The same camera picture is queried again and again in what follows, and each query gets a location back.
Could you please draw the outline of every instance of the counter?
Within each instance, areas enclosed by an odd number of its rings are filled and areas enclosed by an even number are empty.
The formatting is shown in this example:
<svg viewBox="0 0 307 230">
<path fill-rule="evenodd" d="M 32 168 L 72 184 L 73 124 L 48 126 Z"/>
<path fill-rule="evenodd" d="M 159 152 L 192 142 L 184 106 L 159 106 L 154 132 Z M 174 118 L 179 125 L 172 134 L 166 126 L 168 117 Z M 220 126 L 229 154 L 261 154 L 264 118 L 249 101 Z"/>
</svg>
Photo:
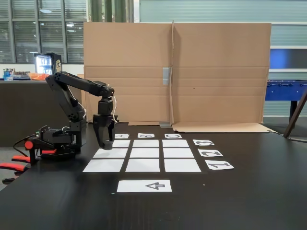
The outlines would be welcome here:
<svg viewBox="0 0 307 230">
<path fill-rule="evenodd" d="M 81 90 L 70 89 L 81 102 Z M 12 147 L 45 125 L 69 125 L 46 81 L 0 81 L 0 108 L 0 147 Z"/>
</svg>

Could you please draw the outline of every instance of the number card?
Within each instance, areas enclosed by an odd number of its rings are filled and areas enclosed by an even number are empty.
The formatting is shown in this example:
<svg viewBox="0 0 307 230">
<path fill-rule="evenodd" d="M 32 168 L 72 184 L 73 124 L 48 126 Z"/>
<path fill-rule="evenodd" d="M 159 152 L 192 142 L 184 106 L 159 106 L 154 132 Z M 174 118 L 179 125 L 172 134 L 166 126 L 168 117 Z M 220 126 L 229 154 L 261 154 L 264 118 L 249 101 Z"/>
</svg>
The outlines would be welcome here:
<svg viewBox="0 0 307 230">
<path fill-rule="evenodd" d="M 154 134 L 150 133 L 139 133 L 138 138 L 154 138 Z"/>
<path fill-rule="evenodd" d="M 218 150 L 198 149 L 202 157 L 220 157 L 222 154 Z"/>
<path fill-rule="evenodd" d="M 212 170 L 234 169 L 234 167 L 226 161 L 205 161 L 209 169 Z"/>
<path fill-rule="evenodd" d="M 193 140 L 195 145 L 206 146 L 206 145 L 214 145 L 210 140 Z"/>
<path fill-rule="evenodd" d="M 115 134 L 115 139 L 128 139 L 129 134 Z"/>
<path fill-rule="evenodd" d="M 165 138 L 167 139 L 178 139 L 178 138 L 182 138 L 180 134 L 165 134 Z"/>
</svg>

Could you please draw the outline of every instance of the cardboard box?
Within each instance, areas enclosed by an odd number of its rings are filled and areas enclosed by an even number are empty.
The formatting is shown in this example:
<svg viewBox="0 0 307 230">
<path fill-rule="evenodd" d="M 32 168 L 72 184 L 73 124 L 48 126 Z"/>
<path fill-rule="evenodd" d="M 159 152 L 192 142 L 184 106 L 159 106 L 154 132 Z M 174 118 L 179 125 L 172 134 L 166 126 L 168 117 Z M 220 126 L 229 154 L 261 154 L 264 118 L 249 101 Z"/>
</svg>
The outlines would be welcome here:
<svg viewBox="0 0 307 230">
<path fill-rule="evenodd" d="M 121 122 L 267 132 L 270 35 L 269 23 L 85 23 L 84 74 L 115 89 Z M 99 100 L 86 96 L 89 117 Z"/>
</svg>

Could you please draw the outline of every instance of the paper sheet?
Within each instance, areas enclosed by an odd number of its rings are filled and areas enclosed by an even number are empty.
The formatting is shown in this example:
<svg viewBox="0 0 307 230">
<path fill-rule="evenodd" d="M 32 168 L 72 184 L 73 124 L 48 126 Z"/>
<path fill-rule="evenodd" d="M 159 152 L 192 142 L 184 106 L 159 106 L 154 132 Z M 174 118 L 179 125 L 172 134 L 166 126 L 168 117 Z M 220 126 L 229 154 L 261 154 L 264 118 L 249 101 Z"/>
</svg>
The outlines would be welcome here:
<svg viewBox="0 0 307 230">
<path fill-rule="evenodd" d="M 113 142 L 114 148 L 127 148 L 129 147 L 130 140 L 115 140 Z"/>
<path fill-rule="evenodd" d="M 130 158 L 159 158 L 159 149 L 132 148 Z"/>
<path fill-rule="evenodd" d="M 96 154 L 93 156 L 94 158 L 125 158 L 128 149 L 111 149 L 111 150 L 104 150 L 98 149 Z"/>
<path fill-rule="evenodd" d="M 126 180 L 119 181 L 118 193 L 171 192 L 169 180 Z"/>
<path fill-rule="evenodd" d="M 189 147 L 186 140 L 162 140 L 163 147 Z"/>
<path fill-rule="evenodd" d="M 119 172 L 124 159 L 95 159 L 91 160 L 83 170 L 84 173 Z"/>
<path fill-rule="evenodd" d="M 194 158 L 188 148 L 163 148 L 165 158 Z"/>
<path fill-rule="evenodd" d="M 159 147 L 159 140 L 134 140 L 133 147 Z"/>
<path fill-rule="evenodd" d="M 115 139 L 128 139 L 129 134 L 115 134 Z"/>
<path fill-rule="evenodd" d="M 202 157 L 221 157 L 222 154 L 218 150 L 198 149 Z"/>
<path fill-rule="evenodd" d="M 234 169 L 234 167 L 226 161 L 209 161 L 209 160 L 205 161 L 209 169 L 212 170 Z"/>
<path fill-rule="evenodd" d="M 207 146 L 214 145 L 210 140 L 193 140 L 195 145 Z"/>
<path fill-rule="evenodd" d="M 159 172 L 159 159 L 129 159 L 126 172 Z"/>
<path fill-rule="evenodd" d="M 194 159 L 165 159 L 165 172 L 201 172 L 196 160 Z"/>
<path fill-rule="evenodd" d="M 167 139 L 179 139 L 182 138 L 180 134 L 165 134 L 165 138 Z"/>
<path fill-rule="evenodd" d="M 139 133 L 138 138 L 154 138 L 154 134 L 151 133 Z"/>
</svg>

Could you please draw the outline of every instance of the floor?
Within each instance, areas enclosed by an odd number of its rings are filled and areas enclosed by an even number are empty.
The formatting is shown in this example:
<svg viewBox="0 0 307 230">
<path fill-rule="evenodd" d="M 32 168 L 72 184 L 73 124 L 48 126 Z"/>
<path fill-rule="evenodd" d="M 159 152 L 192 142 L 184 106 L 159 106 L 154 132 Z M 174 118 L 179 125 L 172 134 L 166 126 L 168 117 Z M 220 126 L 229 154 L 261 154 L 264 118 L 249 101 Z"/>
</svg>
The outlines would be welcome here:
<svg viewBox="0 0 307 230">
<path fill-rule="evenodd" d="M 265 117 L 263 119 L 264 125 L 270 129 L 273 129 L 279 133 L 283 133 L 288 125 L 289 118 L 288 117 Z M 292 137 L 300 137 L 307 139 L 307 117 L 300 117 L 296 123 L 296 126 L 291 134 Z M 307 144 L 296 142 L 296 144 L 304 146 L 307 148 Z M 12 162 L 11 158 L 14 155 L 19 155 L 17 151 L 13 148 L 0 148 L 0 163 L 3 162 Z M 13 171 L 0 169 L 0 180 L 4 178 L 13 178 L 15 177 Z M 5 188 L 0 182 L 0 190 Z"/>
</svg>

